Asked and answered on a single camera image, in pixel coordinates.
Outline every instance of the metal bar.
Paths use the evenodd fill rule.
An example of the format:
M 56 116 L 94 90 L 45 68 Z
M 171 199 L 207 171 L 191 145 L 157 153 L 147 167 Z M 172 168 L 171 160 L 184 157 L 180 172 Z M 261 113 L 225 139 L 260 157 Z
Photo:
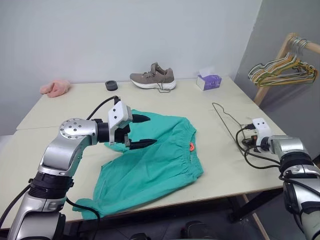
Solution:
M 247 204 L 247 203 L 249 202 L 247 195 L 243 194 L 242 197 L 243 197 L 245 203 Z M 267 233 L 267 231 L 265 230 L 264 226 L 262 225 L 262 223 L 261 223 L 258 215 L 254 212 L 254 213 L 252 214 L 252 217 L 253 217 L 253 219 L 254 219 L 254 221 L 255 221 L 255 224 L 258 226 L 258 228 L 259 228 L 259 230 L 260 230 L 263 238 L 264 238 L 265 240 L 270 240 L 270 238 L 269 238 L 269 236 L 268 236 L 268 233 Z
M 263 191 L 251 201 L 240 207 L 239 209 L 234 210 L 229 215 L 229 219 L 232 223 L 239 222 L 247 216 L 254 213 L 262 205 L 266 204 L 276 196 L 280 195 L 283 192 L 283 188 L 277 188 L 273 190 Z

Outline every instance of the sneaker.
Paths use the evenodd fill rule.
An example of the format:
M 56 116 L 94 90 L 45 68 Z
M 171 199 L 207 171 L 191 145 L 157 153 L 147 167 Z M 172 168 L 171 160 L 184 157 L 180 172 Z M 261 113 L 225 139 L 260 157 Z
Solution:
M 212 229 L 201 221 L 187 222 L 185 227 L 181 229 L 181 238 L 217 240 L 217 236 Z
M 171 68 L 162 69 L 157 62 L 151 65 L 149 72 L 131 73 L 131 81 L 142 89 L 172 90 L 176 87 L 174 72 Z

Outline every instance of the black cable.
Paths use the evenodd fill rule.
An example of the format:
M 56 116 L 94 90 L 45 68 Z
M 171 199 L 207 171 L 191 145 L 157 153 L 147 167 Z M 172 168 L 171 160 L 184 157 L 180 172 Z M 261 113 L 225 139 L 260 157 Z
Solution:
M 271 162 L 273 162 L 273 163 L 276 163 L 276 164 L 279 164 L 279 165 L 280 165 L 280 162 L 277 161 L 277 160 L 274 160 L 274 159 L 269 158 L 269 157 L 265 157 L 265 156 L 260 156 L 260 155 L 253 154 L 253 153 L 248 152 L 247 150 L 245 150 L 245 149 L 243 149 L 243 148 L 241 147 L 241 145 L 239 144 L 238 135 L 239 135 L 240 132 L 242 132 L 243 130 L 246 130 L 246 129 L 247 129 L 246 127 L 241 128 L 241 129 L 240 129 L 239 131 L 237 131 L 236 134 L 235 134 L 235 142 L 236 142 L 238 148 L 241 149 L 241 150 L 244 151 L 244 152 L 247 152 L 248 155 L 251 155 L 251 156 L 254 156 L 254 157 L 260 158 L 260 159 L 265 159 L 265 160 L 268 160 L 268 161 L 271 161 Z
M 101 108 L 102 105 L 104 105 L 105 103 L 109 102 L 112 99 L 115 99 L 117 96 L 112 96 L 109 97 L 108 99 L 104 100 L 102 103 L 100 103 L 94 110 L 93 112 L 86 118 L 86 120 L 90 120 L 92 118 L 92 116 L 96 113 L 96 111 L 98 111 L 99 108 Z
M 320 197 L 320 192 L 318 192 L 317 190 L 314 190 L 312 187 L 309 187 L 308 185 L 305 185 L 299 181 L 296 181 L 296 180 L 293 180 L 290 178 L 286 178 L 286 177 L 282 177 L 282 176 L 279 176 L 279 179 L 286 182 L 286 183 L 289 183 L 289 184 L 297 184 L 300 187 L 303 187 L 303 188 L 309 190 L 310 192 L 312 192 L 313 194 L 317 195 L 318 197 Z
M 249 150 L 256 148 L 256 147 L 260 147 L 260 146 L 251 146 L 249 147 L 245 152 L 244 152 L 244 159 L 246 161 L 247 164 L 249 164 L 251 167 L 255 168 L 255 169 L 270 169 L 270 168 L 279 168 L 279 165 L 268 165 L 268 166 L 255 166 L 252 163 L 250 163 L 247 159 L 247 155 L 250 153 Z
M 298 225 L 299 229 L 301 230 L 301 232 L 304 234 L 304 230 L 302 229 L 302 224 L 301 222 L 298 220 L 298 215 L 297 214 L 293 214 L 293 218 L 295 220 L 295 223 Z
M 9 204 L 9 206 L 5 209 L 4 213 L 2 214 L 1 218 L 0 218 L 0 229 L 2 224 L 4 223 L 8 213 L 10 212 L 10 210 L 12 209 L 12 207 L 16 204 L 16 202 L 22 197 L 23 194 L 26 193 L 26 191 L 28 191 L 28 189 L 30 188 L 30 184 L 28 186 L 26 186 L 13 200 L 12 202 Z
M 70 201 L 70 199 L 68 197 L 66 198 L 66 202 L 73 207 L 91 211 L 96 215 L 96 229 L 95 229 L 94 234 L 92 236 L 92 240 L 95 240 L 96 235 L 97 235 L 97 231 L 99 230 L 99 225 L 100 225 L 100 215 L 99 215 L 98 211 L 96 211 L 95 209 L 88 207 L 88 206 L 82 206 L 82 205 L 76 204 L 76 203 Z

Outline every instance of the gray wall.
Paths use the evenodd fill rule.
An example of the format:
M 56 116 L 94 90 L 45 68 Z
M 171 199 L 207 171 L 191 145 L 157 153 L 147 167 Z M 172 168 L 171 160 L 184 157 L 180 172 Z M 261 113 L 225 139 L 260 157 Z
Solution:
M 263 0 L 235 83 L 252 99 L 257 88 L 248 80 L 256 64 L 275 59 L 288 33 L 320 44 L 319 0 Z M 303 61 L 320 70 L 320 56 L 303 51 Z M 272 87 L 260 105 L 288 135 L 300 137 L 314 158 L 320 153 L 320 79 L 312 85 Z
M 0 0 L 0 136 L 54 78 L 128 81 L 159 62 L 176 78 L 215 65 L 234 79 L 261 1 Z

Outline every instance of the green fabric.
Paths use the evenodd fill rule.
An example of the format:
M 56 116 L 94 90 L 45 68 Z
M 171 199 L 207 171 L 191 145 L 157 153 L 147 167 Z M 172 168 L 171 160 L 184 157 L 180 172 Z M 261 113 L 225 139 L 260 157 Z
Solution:
M 123 155 L 102 166 L 93 200 L 84 198 L 76 202 L 94 208 L 101 216 L 160 198 L 193 183 L 203 173 L 196 152 L 196 129 L 188 119 L 137 110 L 132 113 L 151 120 L 130 123 L 129 138 L 133 142 L 140 139 L 157 142 L 135 150 L 119 143 L 105 144 Z M 190 142 L 195 147 L 191 152 Z M 76 207 L 73 210 L 82 212 L 86 220 L 96 218 L 91 211 Z

